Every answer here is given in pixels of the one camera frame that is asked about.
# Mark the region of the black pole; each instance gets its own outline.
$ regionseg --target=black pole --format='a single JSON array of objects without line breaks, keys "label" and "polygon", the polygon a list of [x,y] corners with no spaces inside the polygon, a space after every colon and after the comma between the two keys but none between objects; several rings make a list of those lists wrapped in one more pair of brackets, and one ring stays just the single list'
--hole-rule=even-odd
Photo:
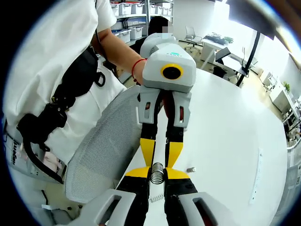
[{"label": "black pole", "polygon": [[[242,69],[244,70],[244,72],[248,75],[249,74],[249,67],[250,67],[250,64],[253,60],[253,57],[254,57],[254,54],[255,54],[255,51],[256,51],[256,48],[257,48],[257,45],[258,45],[258,41],[259,41],[259,38],[260,38],[260,32],[257,31],[256,33],[256,37],[255,37],[255,41],[254,41],[254,45],[253,45],[253,49],[251,51],[251,54],[249,56],[249,59],[248,59],[248,62],[246,63],[246,66],[245,67],[242,67]],[[241,74],[237,83],[236,83],[236,86],[240,86],[240,84],[242,83],[244,79],[244,76]]]},{"label": "black pole", "polygon": [[245,71],[246,74],[248,74],[248,70],[249,70],[250,64],[253,60],[253,57],[254,57],[254,54],[255,54],[255,51],[256,51],[256,48],[257,48],[257,45],[258,45],[259,38],[260,38],[260,32],[257,31],[256,38],[255,38],[255,41],[254,41],[254,45],[253,45],[253,49],[251,51],[250,57],[248,59],[248,62],[246,63],[246,66],[243,67],[243,70]]}]

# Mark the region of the metal spring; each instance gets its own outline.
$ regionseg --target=metal spring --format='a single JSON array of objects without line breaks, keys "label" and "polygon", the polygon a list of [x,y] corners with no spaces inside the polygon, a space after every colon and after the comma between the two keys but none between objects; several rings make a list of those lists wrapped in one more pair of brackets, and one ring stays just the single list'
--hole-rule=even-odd
[{"label": "metal spring", "polygon": [[163,183],[164,171],[163,171],[163,165],[160,162],[156,162],[155,164],[153,164],[150,178],[151,178],[150,181],[153,184],[159,185]]},{"label": "metal spring", "polygon": [[151,201],[151,203],[153,203],[153,202],[160,201],[160,200],[162,200],[162,199],[164,199],[164,195],[163,195],[163,194],[160,194],[160,195],[157,195],[157,196],[155,196],[155,197],[151,197],[151,198],[150,198],[150,201]]}]

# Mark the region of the potted plant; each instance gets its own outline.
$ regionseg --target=potted plant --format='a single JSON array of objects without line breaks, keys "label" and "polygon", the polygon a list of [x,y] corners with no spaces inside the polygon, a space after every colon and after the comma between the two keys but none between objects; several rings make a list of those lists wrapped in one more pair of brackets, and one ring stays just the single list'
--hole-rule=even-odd
[{"label": "potted plant", "polygon": [[225,36],[225,37],[224,37],[224,40],[225,40],[225,43],[226,43],[226,44],[233,43],[233,38],[230,38],[230,37],[228,37],[228,36]]},{"label": "potted plant", "polygon": [[289,93],[291,91],[290,84],[288,84],[286,81],[283,82],[283,86],[285,87],[287,93]]}]

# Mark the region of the small screw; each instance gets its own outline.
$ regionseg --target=small screw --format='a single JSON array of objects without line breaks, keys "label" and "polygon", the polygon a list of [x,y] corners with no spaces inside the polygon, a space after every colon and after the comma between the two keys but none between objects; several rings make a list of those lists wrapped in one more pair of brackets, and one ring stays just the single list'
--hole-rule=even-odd
[{"label": "small screw", "polygon": [[193,173],[193,172],[196,172],[197,169],[196,169],[195,167],[191,167],[191,168],[188,168],[186,171],[187,171],[188,173]]}]

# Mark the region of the white shirt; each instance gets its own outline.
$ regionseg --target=white shirt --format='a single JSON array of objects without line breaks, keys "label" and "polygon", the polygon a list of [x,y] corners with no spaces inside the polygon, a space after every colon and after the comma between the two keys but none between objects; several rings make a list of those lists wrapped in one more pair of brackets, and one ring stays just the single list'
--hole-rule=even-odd
[{"label": "white shirt", "polygon": [[[88,47],[97,31],[116,23],[109,0],[62,0],[34,26],[16,54],[4,96],[3,112],[10,126],[16,126],[26,113],[38,116],[51,102],[70,64]],[[95,83],[76,98],[67,112],[64,128],[56,128],[46,145],[66,164],[96,125],[103,110],[126,88],[101,64],[106,82]]]}]

